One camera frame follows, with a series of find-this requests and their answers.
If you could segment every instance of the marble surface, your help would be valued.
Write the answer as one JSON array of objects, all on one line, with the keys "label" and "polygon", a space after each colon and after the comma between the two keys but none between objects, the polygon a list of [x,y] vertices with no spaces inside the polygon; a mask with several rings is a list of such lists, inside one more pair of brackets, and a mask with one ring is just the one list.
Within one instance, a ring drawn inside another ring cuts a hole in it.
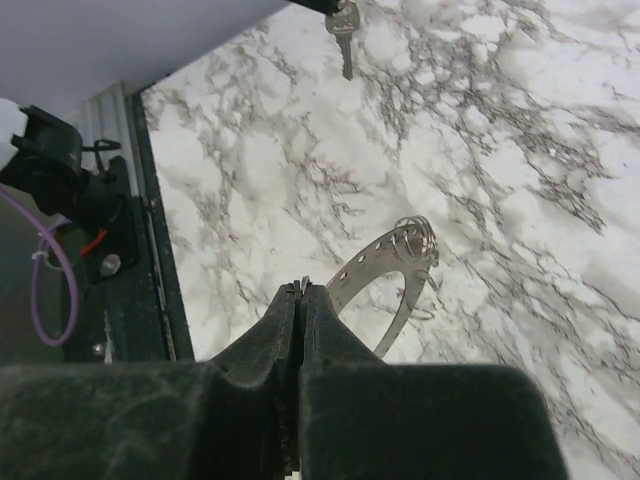
[{"label": "marble surface", "polygon": [[[517,365],[574,478],[640,478],[640,5],[358,6],[351,82],[290,6],[144,95],[198,358],[422,214],[439,289],[386,360]],[[345,312],[369,345],[401,287]]]}]

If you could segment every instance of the red wire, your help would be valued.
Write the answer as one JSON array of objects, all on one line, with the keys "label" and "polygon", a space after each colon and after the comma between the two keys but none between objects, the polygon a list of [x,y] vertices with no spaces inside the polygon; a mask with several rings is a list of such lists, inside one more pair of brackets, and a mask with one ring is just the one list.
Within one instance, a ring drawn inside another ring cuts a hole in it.
[{"label": "red wire", "polygon": [[94,248],[96,248],[98,245],[100,245],[100,242],[102,242],[102,240],[104,240],[104,237],[107,236],[107,231],[106,230],[100,230],[100,232],[98,232],[98,235],[96,236],[96,238],[94,238],[89,244],[85,245],[82,250],[80,251],[80,256],[81,257],[86,257],[89,252],[91,252],[91,250],[93,250]]}]

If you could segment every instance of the key head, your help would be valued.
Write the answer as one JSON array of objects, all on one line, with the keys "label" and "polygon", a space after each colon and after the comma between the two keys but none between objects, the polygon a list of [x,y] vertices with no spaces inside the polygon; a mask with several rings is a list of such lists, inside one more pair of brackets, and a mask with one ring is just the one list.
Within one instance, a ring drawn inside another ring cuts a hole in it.
[{"label": "key head", "polygon": [[360,28],[360,12],[355,3],[346,1],[342,10],[326,17],[325,26],[333,35],[348,35]]}]

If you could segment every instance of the black cable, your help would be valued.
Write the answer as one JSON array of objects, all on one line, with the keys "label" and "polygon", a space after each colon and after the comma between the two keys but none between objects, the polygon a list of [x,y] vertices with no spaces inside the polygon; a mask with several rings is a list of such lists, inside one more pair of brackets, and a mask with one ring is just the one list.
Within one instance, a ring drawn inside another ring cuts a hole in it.
[{"label": "black cable", "polygon": [[106,173],[107,169],[102,162],[102,157],[100,156],[100,152],[112,152],[114,150],[120,150],[120,143],[115,142],[113,140],[107,140],[105,138],[100,138],[93,142],[92,147],[82,147],[83,152],[93,152],[96,158],[96,166],[98,167],[98,171],[101,174]]}]

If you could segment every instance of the white robot part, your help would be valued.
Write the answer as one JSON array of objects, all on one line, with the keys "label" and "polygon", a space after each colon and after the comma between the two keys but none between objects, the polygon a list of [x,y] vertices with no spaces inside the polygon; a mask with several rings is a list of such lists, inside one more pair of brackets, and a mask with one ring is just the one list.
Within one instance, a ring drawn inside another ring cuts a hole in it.
[{"label": "white robot part", "polygon": [[29,117],[20,111],[17,103],[0,98],[0,171],[18,153],[18,149],[11,144],[11,139],[14,135],[24,136],[28,120]]}]

